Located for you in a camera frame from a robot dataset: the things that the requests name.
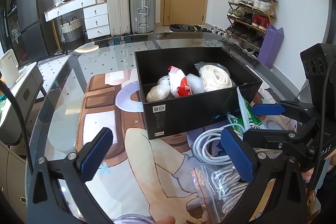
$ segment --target white dresser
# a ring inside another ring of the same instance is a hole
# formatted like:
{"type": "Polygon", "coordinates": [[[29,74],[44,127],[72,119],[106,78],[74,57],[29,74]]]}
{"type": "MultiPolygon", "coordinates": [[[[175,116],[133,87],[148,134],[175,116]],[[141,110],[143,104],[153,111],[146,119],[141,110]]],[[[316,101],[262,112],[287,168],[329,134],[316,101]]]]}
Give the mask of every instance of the white dresser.
{"type": "Polygon", "coordinates": [[[101,3],[84,8],[84,22],[89,39],[111,34],[107,3],[101,3]]]}

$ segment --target black refrigerator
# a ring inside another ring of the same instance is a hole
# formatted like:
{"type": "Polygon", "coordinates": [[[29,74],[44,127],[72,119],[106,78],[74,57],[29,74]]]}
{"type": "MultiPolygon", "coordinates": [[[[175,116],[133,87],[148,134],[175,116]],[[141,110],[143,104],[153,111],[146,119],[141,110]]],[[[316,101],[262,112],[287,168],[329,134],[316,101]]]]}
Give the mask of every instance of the black refrigerator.
{"type": "Polygon", "coordinates": [[[53,6],[53,0],[16,0],[23,43],[31,62],[55,54],[57,44],[51,21],[44,12],[53,6]]]}

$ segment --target barcode label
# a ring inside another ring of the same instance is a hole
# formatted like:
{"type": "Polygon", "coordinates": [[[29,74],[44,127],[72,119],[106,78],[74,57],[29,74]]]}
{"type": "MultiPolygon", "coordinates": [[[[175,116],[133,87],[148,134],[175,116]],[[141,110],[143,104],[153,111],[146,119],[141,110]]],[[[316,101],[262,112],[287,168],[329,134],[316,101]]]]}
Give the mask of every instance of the barcode label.
{"type": "Polygon", "coordinates": [[[157,133],[155,133],[154,136],[157,137],[157,136],[162,136],[162,135],[164,135],[164,134],[165,134],[165,132],[162,131],[162,132],[157,132],[157,133]]]}

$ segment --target black shoe box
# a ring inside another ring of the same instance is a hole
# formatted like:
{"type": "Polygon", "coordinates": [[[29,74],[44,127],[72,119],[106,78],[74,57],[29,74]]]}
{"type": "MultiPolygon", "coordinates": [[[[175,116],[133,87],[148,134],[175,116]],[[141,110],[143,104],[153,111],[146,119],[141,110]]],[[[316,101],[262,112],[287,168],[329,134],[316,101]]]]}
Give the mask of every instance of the black shoe box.
{"type": "Polygon", "coordinates": [[[224,121],[239,111],[237,87],[190,96],[147,102],[146,96],[157,81],[168,75],[168,68],[180,68],[185,75],[199,75],[198,62],[225,66],[242,96],[251,103],[262,81],[234,56],[220,47],[185,47],[135,52],[140,97],[150,140],[187,132],[224,121]]]}

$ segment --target drawer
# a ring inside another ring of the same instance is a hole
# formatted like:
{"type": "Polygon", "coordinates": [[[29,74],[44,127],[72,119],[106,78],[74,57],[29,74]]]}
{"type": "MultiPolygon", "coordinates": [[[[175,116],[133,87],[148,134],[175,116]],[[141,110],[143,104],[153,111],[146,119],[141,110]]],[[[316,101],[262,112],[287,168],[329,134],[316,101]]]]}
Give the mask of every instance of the drawer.
{"type": "Polygon", "coordinates": [[[108,35],[111,34],[110,32],[110,26],[109,25],[104,25],[92,29],[86,29],[87,32],[87,37],[89,39],[95,38],[95,37],[101,37],[102,35],[108,35]]]}
{"type": "Polygon", "coordinates": [[[0,143],[0,191],[3,193],[8,201],[7,193],[7,162],[8,162],[8,150],[0,143]]]}
{"type": "Polygon", "coordinates": [[[45,20],[49,21],[59,16],[61,16],[61,14],[59,8],[56,7],[45,14],[45,20]]]}
{"type": "Polygon", "coordinates": [[[86,30],[109,24],[107,14],[84,19],[86,30]]]}
{"type": "Polygon", "coordinates": [[[59,7],[60,15],[96,4],[96,0],[73,0],[59,7]]]}
{"type": "Polygon", "coordinates": [[[107,14],[107,3],[91,6],[83,9],[84,18],[90,18],[107,14]]]}

